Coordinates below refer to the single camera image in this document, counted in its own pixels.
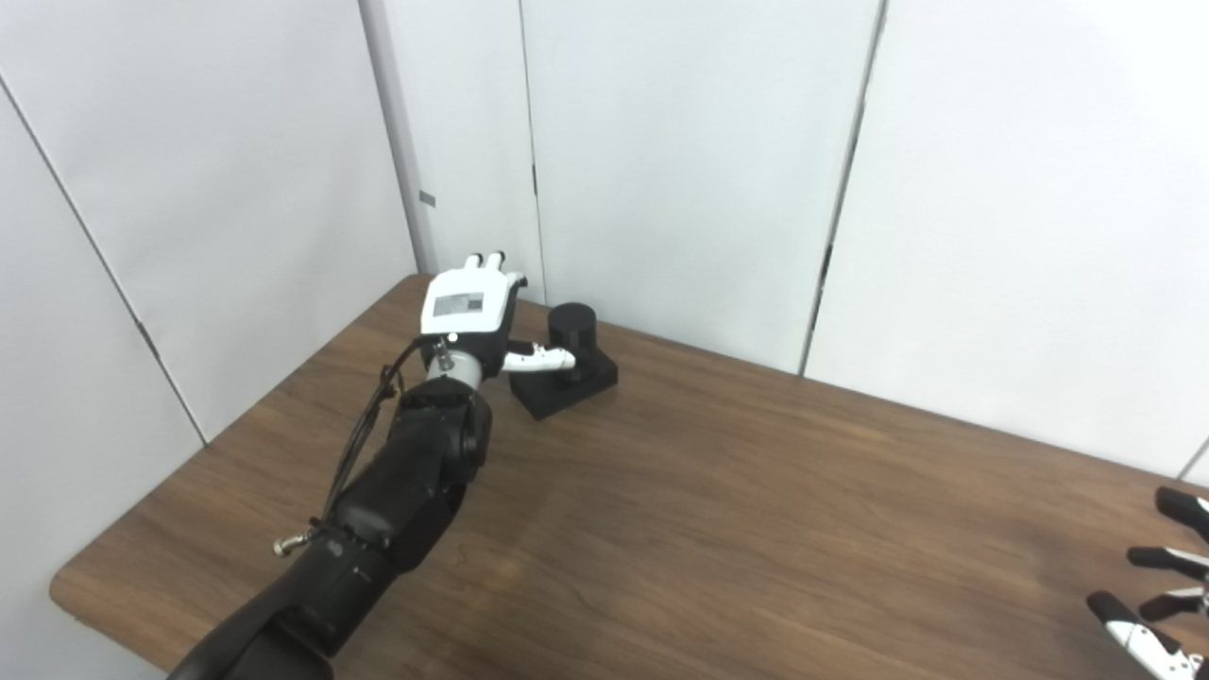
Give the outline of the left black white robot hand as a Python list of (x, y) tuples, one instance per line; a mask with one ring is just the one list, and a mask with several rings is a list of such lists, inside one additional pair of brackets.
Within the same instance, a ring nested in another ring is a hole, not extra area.
[(501, 373), (555, 373), (577, 365), (568, 348), (510, 339), (519, 290), (527, 277), (507, 271), (505, 254), (472, 254), (430, 280), (420, 310), (420, 344), (427, 378), (465, 384), (472, 391)]

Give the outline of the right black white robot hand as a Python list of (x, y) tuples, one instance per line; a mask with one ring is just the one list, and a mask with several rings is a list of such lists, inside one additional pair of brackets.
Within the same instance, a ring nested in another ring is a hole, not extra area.
[(1162, 546), (1134, 546), (1126, 559), (1133, 567), (1178, 572), (1194, 586), (1163, 590), (1136, 607), (1127, 606), (1110, 590), (1093, 590), (1084, 605), (1115, 644), (1153, 679), (1208, 678), (1207, 655), (1188, 653), (1176, 638), (1155, 627), (1176, 615), (1207, 616), (1208, 558)]

